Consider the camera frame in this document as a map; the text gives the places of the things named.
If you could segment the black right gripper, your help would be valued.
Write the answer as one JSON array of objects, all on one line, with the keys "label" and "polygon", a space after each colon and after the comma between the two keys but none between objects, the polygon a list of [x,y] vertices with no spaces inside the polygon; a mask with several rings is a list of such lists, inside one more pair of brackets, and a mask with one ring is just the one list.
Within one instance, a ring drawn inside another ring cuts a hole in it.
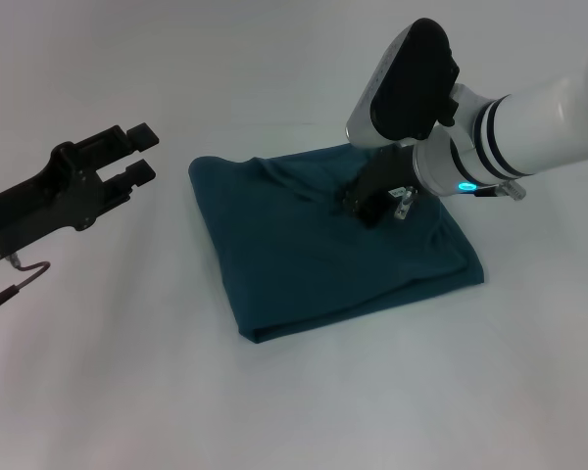
[{"label": "black right gripper", "polygon": [[366,227],[376,225],[407,192],[420,191],[413,152],[413,146],[397,145],[374,150],[357,176],[333,193],[332,212],[354,216]]}]

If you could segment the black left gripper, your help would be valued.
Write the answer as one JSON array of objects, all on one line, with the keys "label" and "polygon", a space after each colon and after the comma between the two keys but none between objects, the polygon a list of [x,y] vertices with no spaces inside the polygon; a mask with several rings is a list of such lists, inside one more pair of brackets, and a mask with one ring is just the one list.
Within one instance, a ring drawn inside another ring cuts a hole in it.
[{"label": "black left gripper", "polygon": [[154,169],[140,160],[106,181],[97,170],[158,144],[159,137],[141,123],[127,131],[114,125],[56,147],[39,173],[0,193],[0,255],[11,255],[60,228],[82,231],[128,201],[134,187],[156,177]]}]

